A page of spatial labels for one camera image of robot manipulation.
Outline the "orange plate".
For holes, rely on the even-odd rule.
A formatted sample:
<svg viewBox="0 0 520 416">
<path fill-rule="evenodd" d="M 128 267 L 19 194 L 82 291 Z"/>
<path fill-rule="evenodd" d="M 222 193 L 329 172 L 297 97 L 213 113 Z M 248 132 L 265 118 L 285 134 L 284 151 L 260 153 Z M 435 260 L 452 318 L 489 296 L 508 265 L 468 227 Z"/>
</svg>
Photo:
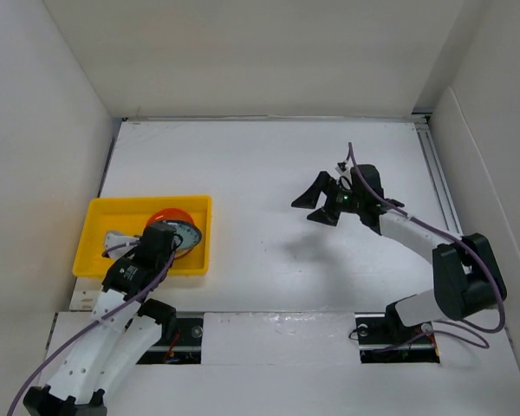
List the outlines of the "orange plate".
<svg viewBox="0 0 520 416">
<path fill-rule="evenodd" d="M 194 224 L 192 216 L 178 208 L 166 208 L 153 214 L 146 222 L 146 225 L 154 223 L 166 224 L 166 220 L 182 220 Z M 178 251 L 176 250 L 175 258 L 180 259 L 187 256 L 192 250 Z"/>
</svg>

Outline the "blue white porcelain plate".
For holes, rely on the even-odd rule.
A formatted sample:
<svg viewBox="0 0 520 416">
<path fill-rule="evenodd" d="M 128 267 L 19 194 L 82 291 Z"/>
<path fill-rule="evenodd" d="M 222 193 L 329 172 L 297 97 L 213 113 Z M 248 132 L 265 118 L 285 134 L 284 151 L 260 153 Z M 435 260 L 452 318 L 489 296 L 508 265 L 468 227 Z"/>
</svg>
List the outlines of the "blue white porcelain plate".
<svg viewBox="0 0 520 416">
<path fill-rule="evenodd" d="M 192 250 L 202 241 L 202 232 L 196 225 L 182 220 L 166 220 L 166 223 L 175 230 L 178 251 Z"/>
</svg>

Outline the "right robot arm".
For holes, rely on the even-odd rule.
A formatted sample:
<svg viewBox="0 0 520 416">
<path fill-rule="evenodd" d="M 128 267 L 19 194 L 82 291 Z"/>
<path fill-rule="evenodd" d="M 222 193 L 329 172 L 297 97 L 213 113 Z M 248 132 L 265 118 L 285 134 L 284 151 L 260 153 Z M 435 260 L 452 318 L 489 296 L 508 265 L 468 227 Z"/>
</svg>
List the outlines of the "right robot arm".
<svg viewBox="0 0 520 416">
<path fill-rule="evenodd" d="M 402 244 L 432 267 L 432 289 L 387 305 L 382 327 L 390 348 L 414 342 L 432 322 L 472 334 L 504 329 L 507 289 L 485 236 L 451 234 L 410 215 L 401 202 L 385 197 L 373 165 L 341 162 L 337 168 L 337 178 L 319 172 L 292 207 L 308 209 L 309 221 L 328 226 L 337 225 L 343 213 L 355 214 L 371 231 Z"/>
</svg>

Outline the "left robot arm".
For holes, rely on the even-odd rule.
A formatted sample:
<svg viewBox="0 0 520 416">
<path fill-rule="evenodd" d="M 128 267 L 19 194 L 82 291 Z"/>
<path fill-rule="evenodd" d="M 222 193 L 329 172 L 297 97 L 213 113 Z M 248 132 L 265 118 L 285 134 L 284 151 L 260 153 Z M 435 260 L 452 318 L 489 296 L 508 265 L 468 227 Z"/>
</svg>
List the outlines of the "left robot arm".
<svg viewBox="0 0 520 416">
<path fill-rule="evenodd" d="M 173 225 L 153 223 L 112 264 L 87 326 L 50 356 L 67 353 L 56 373 L 24 395 L 29 414 L 107 414 L 109 397 L 142 355 L 175 336 L 176 309 L 149 295 L 166 278 L 182 242 Z"/>
</svg>

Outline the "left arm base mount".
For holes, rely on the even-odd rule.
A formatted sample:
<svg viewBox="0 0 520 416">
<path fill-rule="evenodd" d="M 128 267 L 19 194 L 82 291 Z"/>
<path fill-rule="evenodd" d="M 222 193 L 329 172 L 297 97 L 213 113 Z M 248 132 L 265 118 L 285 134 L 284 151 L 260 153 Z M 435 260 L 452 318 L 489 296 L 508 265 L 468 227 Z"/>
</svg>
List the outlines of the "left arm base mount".
<svg viewBox="0 0 520 416">
<path fill-rule="evenodd" d="M 138 365 L 199 365 L 202 356 L 204 315 L 178 315 L 171 338 L 164 336 L 138 360 Z"/>
</svg>

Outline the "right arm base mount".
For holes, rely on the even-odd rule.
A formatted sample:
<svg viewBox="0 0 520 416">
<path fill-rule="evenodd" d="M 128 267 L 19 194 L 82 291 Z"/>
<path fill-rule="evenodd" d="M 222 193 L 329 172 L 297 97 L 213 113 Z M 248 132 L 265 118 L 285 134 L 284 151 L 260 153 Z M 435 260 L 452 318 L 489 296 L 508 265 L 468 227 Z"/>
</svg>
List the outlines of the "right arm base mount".
<svg viewBox="0 0 520 416">
<path fill-rule="evenodd" d="M 405 327 L 385 313 L 356 313 L 349 339 L 356 341 L 361 364 L 439 364 L 430 322 Z"/>
</svg>

